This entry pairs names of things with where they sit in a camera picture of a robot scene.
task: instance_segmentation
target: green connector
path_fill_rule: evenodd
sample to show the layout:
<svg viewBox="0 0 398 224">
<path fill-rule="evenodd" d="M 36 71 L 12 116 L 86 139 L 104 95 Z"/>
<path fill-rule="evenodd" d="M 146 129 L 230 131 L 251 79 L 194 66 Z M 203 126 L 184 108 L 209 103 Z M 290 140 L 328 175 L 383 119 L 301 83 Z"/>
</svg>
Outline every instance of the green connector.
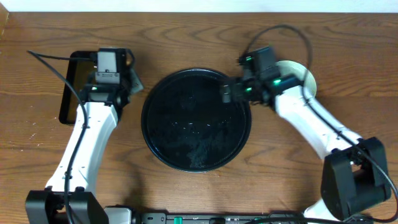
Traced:
<svg viewBox="0 0 398 224">
<path fill-rule="evenodd" d="M 254 218 L 254 221 L 256 221 L 256 220 L 260 220 L 261 218 Z M 262 223 L 259 223 L 259 224 L 262 224 Z"/>
<path fill-rule="evenodd" d="M 182 224 L 182 217 L 174 217 L 174 224 Z"/>
</svg>

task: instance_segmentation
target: round black tray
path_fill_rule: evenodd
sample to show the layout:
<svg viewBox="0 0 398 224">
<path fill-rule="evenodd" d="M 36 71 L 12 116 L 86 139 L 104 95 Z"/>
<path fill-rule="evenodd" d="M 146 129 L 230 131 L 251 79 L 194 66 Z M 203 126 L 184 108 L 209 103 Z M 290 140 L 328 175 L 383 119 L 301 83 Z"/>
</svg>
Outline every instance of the round black tray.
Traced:
<svg viewBox="0 0 398 224">
<path fill-rule="evenodd" d="M 248 103 L 223 103 L 213 70 L 182 70 L 149 93 L 141 115 L 144 139 L 162 162 L 178 170 L 204 172 L 232 160 L 248 140 Z"/>
</svg>

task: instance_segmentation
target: wire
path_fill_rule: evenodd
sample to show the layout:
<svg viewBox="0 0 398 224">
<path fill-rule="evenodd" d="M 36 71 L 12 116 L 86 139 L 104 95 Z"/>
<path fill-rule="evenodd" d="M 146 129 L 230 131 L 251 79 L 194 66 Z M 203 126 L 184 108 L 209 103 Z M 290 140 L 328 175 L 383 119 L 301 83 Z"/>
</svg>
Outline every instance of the wire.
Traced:
<svg viewBox="0 0 398 224">
<path fill-rule="evenodd" d="M 76 154 L 79 150 L 79 146 L 81 143 L 81 140 L 83 139 L 83 136 L 86 132 L 87 129 L 87 125 L 88 125 L 88 116 L 87 116 L 87 112 L 85 109 L 85 106 L 83 104 L 83 102 L 81 101 L 79 94 L 76 92 L 76 90 L 73 88 L 73 86 L 68 82 L 68 80 L 66 80 L 58 71 L 56 71 L 55 68 L 53 68 L 53 66 L 51 66 L 50 64 L 48 64 L 45 60 L 41 59 L 41 57 L 46 57 L 46 58 L 52 58 L 52 59 L 59 59 L 57 57 L 53 57 L 53 56 L 47 56 L 47 55 L 42 55 L 42 54 L 37 54 L 31 50 L 27 51 L 28 53 L 30 53 L 31 55 L 33 55 L 33 57 L 35 57 L 38 61 L 42 62 L 48 69 L 51 70 L 51 72 L 53 72 L 59 79 L 61 79 L 61 81 L 63 81 L 66 86 L 70 89 L 70 91 L 76 96 L 79 105 L 81 107 L 81 110 L 83 111 L 83 117 L 84 117 L 84 123 L 81 129 L 81 133 L 79 135 L 79 138 L 76 142 L 76 146 L 75 149 L 72 152 L 72 155 L 70 156 L 70 160 L 69 160 L 69 164 L 68 164 L 68 168 L 67 171 L 65 172 L 65 186 L 64 186 L 64 195 L 63 195 L 63 199 L 65 201 L 65 210 L 67 213 L 67 217 L 69 220 L 70 224 L 74 224 L 73 221 L 73 217 L 72 217 L 72 211 L 71 208 L 69 206 L 69 180 L 70 180 L 70 173 L 72 171 L 72 165 L 73 165 L 73 161 L 76 158 Z"/>
<path fill-rule="evenodd" d="M 365 159 L 367 159 L 376 169 L 377 171 L 385 178 L 385 180 L 388 182 L 388 184 L 391 187 L 391 190 L 394 193 L 394 196 L 396 198 L 396 202 L 397 202 L 397 209 L 396 209 L 396 213 L 393 217 L 388 218 L 388 219 L 378 219 L 378 218 L 373 218 L 372 220 L 374 222 L 379 222 L 379 223 L 390 223 L 390 222 L 394 222 L 397 220 L 398 218 L 398 190 L 397 187 L 395 186 L 394 182 L 391 180 L 391 178 L 388 176 L 388 174 L 379 166 L 379 164 L 377 164 L 377 162 L 371 157 L 369 156 L 363 149 L 361 149 L 359 146 L 357 146 L 357 144 L 355 144 L 353 141 L 351 141 L 349 138 L 347 138 L 344 134 L 341 133 L 341 131 L 339 131 L 337 128 L 335 128 L 329 121 L 327 121 L 320 113 L 318 113 L 313 107 L 312 105 L 309 103 L 309 99 L 305 96 L 305 92 L 304 92 L 304 83 L 307 80 L 311 65 L 312 65 L 312 59 L 313 59 L 313 53 L 312 53 L 312 45 L 311 42 L 309 41 L 308 37 L 298 28 L 291 26 L 291 25 L 287 25 L 287 24 L 280 24 L 280 25 L 276 25 L 273 27 L 270 27 L 268 29 L 265 29 L 263 31 L 261 31 L 260 33 L 258 33 L 253 39 L 252 41 L 249 43 L 248 47 L 246 47 L 246 50 L 244 51 L 243 55 L 248 53 L 250 48 L 252 47 L 252 45 L 255 43 L 255 41 L 264 33 L 273 30 L 273 29 L 290 29 L 292 31 L 294 31 L 296 34 L 298 34 L 301 39 L 304 41 L 304 44 L 307 48 L 307 69 L 304 72 L 304 77 L 303 77 L 303 81 L 302 81 L 302 85 L 303 88 L 301 89 L 301 94 L 303 97 L 303 100 L 305 102 L 305 104 L 313 111 L 313 113 L 319 118 L 321 119 L 330 129 L 332 129 L 339 137 L 341 137 L 342 139 L 344 139 L 348 144 L 352 145 L 359 153 L 361 156 L 363 156 Z"/>
<path fill-rule="evenodd" d="M 261 223 L 272 223 L 272 222 L 303 222 L 303 223 L 319 223 L 319 224 L 343 224 L 345 222 L 325 220 L 321 218 L 305 218 L 305 217 L 270 217 L 260 218 L 254 221 L 247 222 L 245 224 L 261 224 Z"/>
<path fill-rule="evenodd" d="M 32 52 L 30 50 L 28 50 L 28 52 L 30 54 L 33 53 L 33 54 L 36 54 L 37 56 L 43 57 L 43 58 L 51 58 L 51 59 L 57 59 L 57 60 L 69 60 L 69 61 L 88 61 L 88 62 L 92 62 L 92 59 L 90 59 L 90 58 L 66 58 L 66 57 L 56 57 L 56 56 L 39 54 L 39 53 Z"/>
</svg>

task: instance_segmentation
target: white disc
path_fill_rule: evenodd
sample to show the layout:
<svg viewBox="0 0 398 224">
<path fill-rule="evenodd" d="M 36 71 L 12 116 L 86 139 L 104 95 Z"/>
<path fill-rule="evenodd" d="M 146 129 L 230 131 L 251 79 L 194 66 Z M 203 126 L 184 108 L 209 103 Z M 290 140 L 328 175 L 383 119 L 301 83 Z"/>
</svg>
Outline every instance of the white disc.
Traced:
<svg viewBox="0 0 398 224">
<path fill-rule="evenodd" d="M 291 60 L 281 60 L 276 63 L 278 65 L 280 74 L 282 76 L 294 74 L 299 80 L 304 79 L 304 72 L 307 70 L 302 64 L 291 61 Z M 312 96 L 317 94 L 317 83 L 313 77 L 311 71 L 308 71 L 307 79 L 304 86 L 308 88 Z"/>
</svg>

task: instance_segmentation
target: wooden table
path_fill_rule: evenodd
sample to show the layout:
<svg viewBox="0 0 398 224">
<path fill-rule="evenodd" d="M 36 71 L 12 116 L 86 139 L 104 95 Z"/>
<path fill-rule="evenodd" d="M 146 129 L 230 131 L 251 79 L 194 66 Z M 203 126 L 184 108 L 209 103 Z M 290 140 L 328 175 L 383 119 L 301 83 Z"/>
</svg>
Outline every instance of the wooden table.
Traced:
<svg viewBox="0 0 398 224">
<path fill-rule="evenodd" d="M 41 190 L 63 155 L 72 127 L 58 121 L 63 83 L 26 53 L 69 56 L 102 46 L 132 49 L 146 88 L 132 97 L 112 133 L 99 170 L 97 199 L 139 211 L 266 213 L 304 210 L 320 198 L 322 162 L 289 123 L 252 107 L 252 129 L 241 153 L 201 174 L 174 170 L 148 149 L 141 109 L 168 74 L 206 67 L 240 75 L 236 58 L 260 30 L 298 26 L 314 47 L 318 99 L 342 123 L 385 145 L 398 182 L 397 14 L 11 13 L 0 40 L 0 222 L 26 223 L 24 202 Z M 280 58 L 305 63 L 293 33 L 265 35 Z M 51 61 L 66 74 L 68 64 Z M 370 210 L 394 213 L 390 200 Z"/>
</svg>

